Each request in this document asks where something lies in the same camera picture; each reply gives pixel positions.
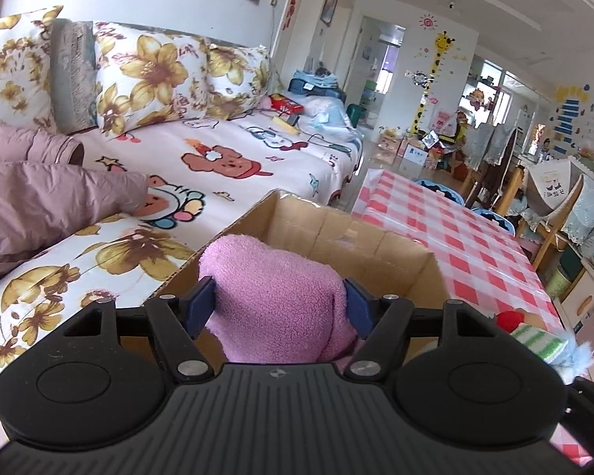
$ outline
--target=green and white striped fabric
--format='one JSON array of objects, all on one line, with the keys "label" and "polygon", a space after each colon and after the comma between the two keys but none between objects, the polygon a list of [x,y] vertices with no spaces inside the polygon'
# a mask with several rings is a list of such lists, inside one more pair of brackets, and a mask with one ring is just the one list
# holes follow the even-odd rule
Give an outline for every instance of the green and white striped fabric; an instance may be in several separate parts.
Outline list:
[{"label": "green and white striped fabric", "polygon": [[567,345],[567,340],[526,323],[520,323],[510,334],[547,364],[553,362]]}]

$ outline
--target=ribbed black surface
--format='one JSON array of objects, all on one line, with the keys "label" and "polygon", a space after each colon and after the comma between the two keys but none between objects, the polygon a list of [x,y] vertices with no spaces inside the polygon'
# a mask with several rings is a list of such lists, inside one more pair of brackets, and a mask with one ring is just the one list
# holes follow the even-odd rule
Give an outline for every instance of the ribbed black surface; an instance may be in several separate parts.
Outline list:
[{"label": "ribbed black surface", "polygon": [[[278,369],[286,374],[272,376]],[[442,445],[396,415],[379,388],[345,382],[326,364],[226,365],[211,382],[178,387],[156,420],[116,445],[65,454],[10,443],[0,455],[0,475],[372,473],[565,475],[578,467],[545,443],[500,453]]]}]

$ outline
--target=green trash bin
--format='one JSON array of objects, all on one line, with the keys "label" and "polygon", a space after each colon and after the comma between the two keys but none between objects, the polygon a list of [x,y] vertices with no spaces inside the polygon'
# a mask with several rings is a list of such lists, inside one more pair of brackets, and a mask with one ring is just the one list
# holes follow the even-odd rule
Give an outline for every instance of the green trash bin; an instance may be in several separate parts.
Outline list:
[{"label": "green trash bin", "polygon": [[563,268],[559,266],[550,277],[548,284],[546,284],[545,292],[550,298],[559,298],[567,291],[571,283]]},{"label": "green trash bin", "polygon": [[352,126],[354,128],[356,128],[356,125],[358,125],[358,119],[361,117],[363,110],[363,107],[361,107],[360,105],[348,105],[348,117],[350,119],[350,123],[352,123]]}]

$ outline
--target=wooden picture frame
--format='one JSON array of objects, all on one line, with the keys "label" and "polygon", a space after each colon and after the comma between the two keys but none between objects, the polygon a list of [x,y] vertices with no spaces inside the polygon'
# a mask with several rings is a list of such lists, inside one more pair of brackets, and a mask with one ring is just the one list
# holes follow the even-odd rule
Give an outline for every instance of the wooden picture frame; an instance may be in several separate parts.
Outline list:
[{"label": "wooden picture frame", "polygon": [[321,21],[323,21],[327,27],[330,26],[330,23],[333,21],[334,11],[336,10],[336,6],[339,3],[339,0],[325,0],[324,7],[321,9]]}]

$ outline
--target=tiled floor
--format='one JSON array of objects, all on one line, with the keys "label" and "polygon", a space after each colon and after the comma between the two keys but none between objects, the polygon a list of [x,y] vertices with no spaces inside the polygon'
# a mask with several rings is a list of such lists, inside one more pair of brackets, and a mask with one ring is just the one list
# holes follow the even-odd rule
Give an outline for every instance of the tiled floor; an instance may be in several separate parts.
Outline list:
[{"label": "tiled floor", "polygon": [[435,169],[425,169],[422,166],[416,165],[410,161],[403,160],[401,157],[396,157],[393,164],[383,164],[379,161],[373,161],[371,159],[372,154],[376,150],[376,144],[370,141],[364,142],[363,158],[358,169],[358,173],[354,175],[352,181],[347,184],[341,193],[341,198],[334,205],[337,209],[341,209],[346,212],[350,212],[358,192],[363,185],[363,180],[366,177],[368,169],[387,169],[392,173],[402,175],[408,179],[429,179],[439,184],[444,184],[447,187],[458,190],[462,185],[462,182],[454,179],[449,173],[443,169],[437,171]]}]

